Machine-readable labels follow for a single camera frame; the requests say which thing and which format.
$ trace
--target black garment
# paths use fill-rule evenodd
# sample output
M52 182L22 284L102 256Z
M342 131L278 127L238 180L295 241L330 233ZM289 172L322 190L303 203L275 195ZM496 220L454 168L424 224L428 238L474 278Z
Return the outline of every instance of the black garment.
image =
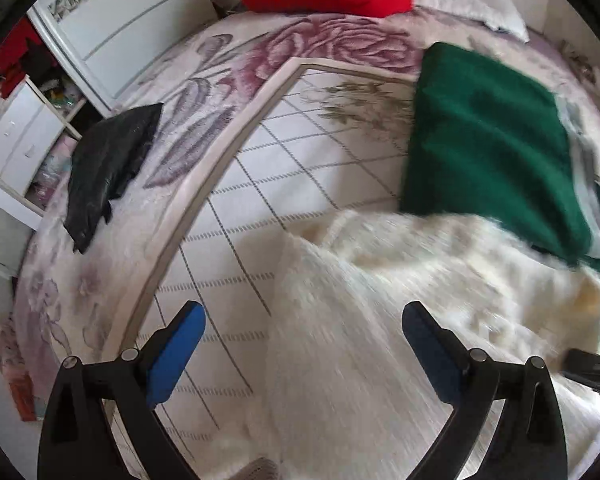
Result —
M64 227L74 251L84 252L100 217L111 219L110 200L120 198L154 142L162 103L132 108L92 126L72 156Z

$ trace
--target blue gripper pad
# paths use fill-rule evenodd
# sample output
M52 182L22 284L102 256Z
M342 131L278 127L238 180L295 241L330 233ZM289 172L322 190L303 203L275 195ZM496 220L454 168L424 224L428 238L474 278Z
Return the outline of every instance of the blue gripper pad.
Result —
M457 406L461 400L462 370L439 339L442 329L432 317L431 321L436 323L437 330L431 327L423 318L430 314L420 309L424 310L424 307L416 303L404 307L402 332L440 401Z
M204 307L195 303L149 370L146 389L146 403L149 409L155 409L171 396L180 375L205 333L205 319Z

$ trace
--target white wardrobe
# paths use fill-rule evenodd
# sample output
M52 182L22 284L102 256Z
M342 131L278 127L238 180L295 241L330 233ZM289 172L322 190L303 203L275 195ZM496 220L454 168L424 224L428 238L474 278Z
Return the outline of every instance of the white wardrobe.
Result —
M154 60L217 19L211 0L38 0L28 14L105 117Z

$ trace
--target metal screw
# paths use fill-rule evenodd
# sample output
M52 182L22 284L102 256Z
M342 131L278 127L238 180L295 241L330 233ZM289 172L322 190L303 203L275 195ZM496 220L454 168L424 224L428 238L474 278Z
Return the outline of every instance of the metal screw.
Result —
M77 364L78 364L78 358L74 357L72 355L70 355L67 359L62 361L62 366L67 369L73 368Z
M127 348L122 352L122 354L120 354L120 357L122 357L123 361L133 361L136 357L138 357L139 353L140 352L138 352L137 348Z
M534 356L531 358L531 364L534 368L537 368L538 370L542 370L544 368L544 361L541 357L538 356Z
M487 352L479 348L473 348L469 352L469 355L471 356L471 359L473 359L474 361L478 361L479 363L485 362L487 360L487 357L489 357L487 355Z

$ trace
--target floral rug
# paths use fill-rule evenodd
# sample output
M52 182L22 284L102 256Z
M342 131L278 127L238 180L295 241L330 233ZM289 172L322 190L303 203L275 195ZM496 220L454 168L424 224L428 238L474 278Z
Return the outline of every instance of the floral rug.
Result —
M280 97L266 92L273 88L284 95L288 90L282 87L291 74L282 78L281 73L290 60L319 58L367 67L368 73L385 78L394 74L415 80L423 50L436 41L488 53L578 103L600 167L600 115L574 76L477 23L422 10L384 20L251 13L222 20L165 54L120 103L122 110L164 102L164 110L141 172L112 204L111 222L98 227L86 254L73 253L62 226L66 181L30 242L14 323L36 393L48 396L65 356L107 360L133 343L179 240L202 214L221 170L240 148L235 143L244 142L253 117L268 113L273 98ZM280 89L272 87L278 79ZM368 135L391 144L398 139L390 132L407 126L410 112L399 98L384 94L381 85L376 91L373 83L366 84L365 89L350 81L328 84L322 87L327 95L309 92L300 104L321 101L320 120L368 124ZM368 107L368 100L376 105Z

